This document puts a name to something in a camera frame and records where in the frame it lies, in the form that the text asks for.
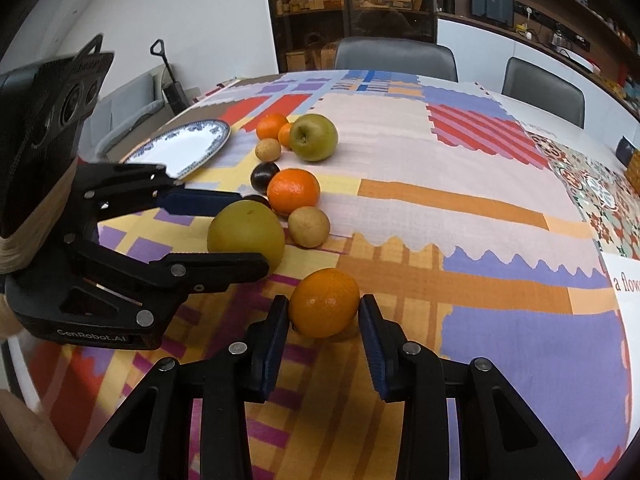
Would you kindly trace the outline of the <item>orange mandarin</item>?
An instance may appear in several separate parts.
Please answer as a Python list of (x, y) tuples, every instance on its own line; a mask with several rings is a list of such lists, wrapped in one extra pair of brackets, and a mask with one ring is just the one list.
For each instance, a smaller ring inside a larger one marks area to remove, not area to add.
[(337, 269), (321, 269), (295, 287), (288, 303), (288, 315), (304, 336), (328, 338), (349, 326), (359, 300), (359, 286), (351, 275)]

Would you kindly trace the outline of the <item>dark blue mug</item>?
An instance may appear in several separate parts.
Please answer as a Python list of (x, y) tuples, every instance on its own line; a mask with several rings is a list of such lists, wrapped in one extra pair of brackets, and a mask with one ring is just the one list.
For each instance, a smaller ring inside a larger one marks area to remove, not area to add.
[(616, 145), (615, 156), (617, 160), (627, 168), (636, 151), (637, 149), (634, 144), (632, 144), (626, 136), (622, 136)]

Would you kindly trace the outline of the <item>dark purple plum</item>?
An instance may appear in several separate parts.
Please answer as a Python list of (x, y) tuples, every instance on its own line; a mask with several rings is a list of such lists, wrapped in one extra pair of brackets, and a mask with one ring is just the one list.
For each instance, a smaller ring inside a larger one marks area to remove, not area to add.
[(257, 193), (265, 195), (269, 183), (279, 171), (275, 162), (261, 162), (250, 174), (250, 185)]

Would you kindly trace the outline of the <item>green-brown apple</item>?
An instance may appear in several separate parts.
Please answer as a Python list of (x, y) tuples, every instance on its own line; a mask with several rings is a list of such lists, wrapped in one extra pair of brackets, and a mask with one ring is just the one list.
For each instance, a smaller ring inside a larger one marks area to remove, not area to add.
[(337, 143), (334, 123), (319, 114), (300, 116), (290, 130), (291, 150), (305, 162), (322, 162), (331, 157)]

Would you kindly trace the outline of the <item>colourful patchwork tablecloth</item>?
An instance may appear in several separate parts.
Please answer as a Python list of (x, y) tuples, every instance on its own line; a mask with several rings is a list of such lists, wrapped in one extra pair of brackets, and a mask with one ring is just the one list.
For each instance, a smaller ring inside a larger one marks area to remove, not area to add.
[(637, 429), (625, 326), (590, 225), (526, 128), (474, 84), (369, 70), (246, 80), (180, 122), (232, 133), (194, 188), (247, 193), (262, 116), (317, 113), (335, 154), (311, 167), (331, 221), (318, 248), (288, 245), (265, 281), (190, 298), (154, 351), (21, 343), (48, 415), (80, 454), (152, 364), (197, 361), (230, 344), (272, 297), (337, 268), (408, 338), (445, 358), (494, 362), (585, 479), (602, 479)]

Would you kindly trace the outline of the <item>grey chair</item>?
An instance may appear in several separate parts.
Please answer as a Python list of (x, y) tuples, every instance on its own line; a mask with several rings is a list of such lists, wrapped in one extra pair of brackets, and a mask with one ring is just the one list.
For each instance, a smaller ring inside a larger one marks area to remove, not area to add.
[(506, 63), (501, 93), (538, 107), (582, 128), (586, 101), (582, 90), (570, 82), (520, 58)]
[(337, 70), (384, 70), (458, 81), (454, 54), (437, 44), (399, 38), (344, 38), (337, 45)]

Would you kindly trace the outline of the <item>grey chair left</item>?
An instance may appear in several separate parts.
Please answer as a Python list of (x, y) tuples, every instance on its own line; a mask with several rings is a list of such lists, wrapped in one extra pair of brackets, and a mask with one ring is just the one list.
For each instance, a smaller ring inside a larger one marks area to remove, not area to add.
[(337, 70), (384, 70), (458, 81), (454, 54), (437, 44), (399, 38), (344, 38), (337, 45)]

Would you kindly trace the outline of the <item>blue white porcelain plate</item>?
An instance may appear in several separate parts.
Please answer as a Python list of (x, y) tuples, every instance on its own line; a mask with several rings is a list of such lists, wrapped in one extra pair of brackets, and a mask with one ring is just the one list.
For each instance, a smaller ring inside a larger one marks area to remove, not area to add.
[(163, 166), (168, 177), (183, 179), (211, 160), (230, 136), (231, 127), (222, 120), (190, 122), (143, 142), (122, 163)]

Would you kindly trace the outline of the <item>large yellow-green pear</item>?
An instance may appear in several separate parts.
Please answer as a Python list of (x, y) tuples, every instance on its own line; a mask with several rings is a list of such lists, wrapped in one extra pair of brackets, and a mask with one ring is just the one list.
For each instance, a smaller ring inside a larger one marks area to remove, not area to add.
[(263, 255), (273, 274), (282, 262), (285, 234), (277, 215), (254, 200), (238, 200), (210, 222), (207, 233), (209, 252), (256, 252)]

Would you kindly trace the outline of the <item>white counter cabinet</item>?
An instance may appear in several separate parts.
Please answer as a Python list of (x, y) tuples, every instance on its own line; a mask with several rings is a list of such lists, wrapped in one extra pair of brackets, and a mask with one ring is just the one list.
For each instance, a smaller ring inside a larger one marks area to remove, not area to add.
[(639, 144), (638, 119), (587, 76), (551, 55), (516, 39), (452, 18), (437, 20), (437, 43), (454, 54), (459, 80), (478, 82), (490, 91), (502, 90), (510, 58), (520, 58), (555, 74), (574, 84), (584, 95), (586, 133), (610, 148), (616, 148), (621, 138), (627, 138), (634, 145)]

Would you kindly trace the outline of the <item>white printed paper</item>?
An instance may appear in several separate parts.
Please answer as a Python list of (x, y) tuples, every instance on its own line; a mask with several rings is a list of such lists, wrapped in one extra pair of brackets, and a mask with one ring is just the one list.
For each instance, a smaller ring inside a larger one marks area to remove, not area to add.
[(602, 257), (625, 326), (630, 362), (639, 365), (639, 261), (608, 252), (604, 252)]

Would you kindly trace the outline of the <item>small orange tangerine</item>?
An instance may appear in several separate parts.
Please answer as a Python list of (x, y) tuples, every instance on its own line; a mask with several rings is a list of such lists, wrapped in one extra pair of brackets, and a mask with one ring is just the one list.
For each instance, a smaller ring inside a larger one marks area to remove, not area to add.
[(287, 122), (278, 131), (278, 141), (280, 142), (282, 148), (285, 148), (286, 150), (289, 150), (291, 148), (291, 143), (290, 143), (291, 128), (292, 128), (292, 124), (290, 122)]

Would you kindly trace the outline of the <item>small brown round fruit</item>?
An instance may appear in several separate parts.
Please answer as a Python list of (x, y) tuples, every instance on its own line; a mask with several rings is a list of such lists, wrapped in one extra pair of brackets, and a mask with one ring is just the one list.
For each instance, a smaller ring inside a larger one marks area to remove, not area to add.
[(299, 207), (288, 216), (288, 232), (293, 242), (303, 248), (321, 246), (329, 237), (330, 229), (329, 218), (317, 207)]

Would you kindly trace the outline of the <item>small tan round fruit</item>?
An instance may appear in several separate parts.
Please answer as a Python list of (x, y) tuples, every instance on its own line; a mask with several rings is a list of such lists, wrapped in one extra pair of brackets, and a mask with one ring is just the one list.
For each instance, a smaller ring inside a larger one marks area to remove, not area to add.
[(261, 162), (275, 162), (281, 156), (281, 144), (277, 139), (262, 139), (256, 144), (254, 153)]

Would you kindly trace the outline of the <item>large orange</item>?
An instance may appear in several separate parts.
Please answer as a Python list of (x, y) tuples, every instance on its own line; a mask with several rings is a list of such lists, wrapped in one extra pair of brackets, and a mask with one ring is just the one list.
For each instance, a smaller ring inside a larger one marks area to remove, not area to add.
[(300, 207), (314, 207), (320, 200), (320, 184), (309, 171), (288, 168), (279, 171), (270, 180), (267, 198), (271, 208), (287, 217)]

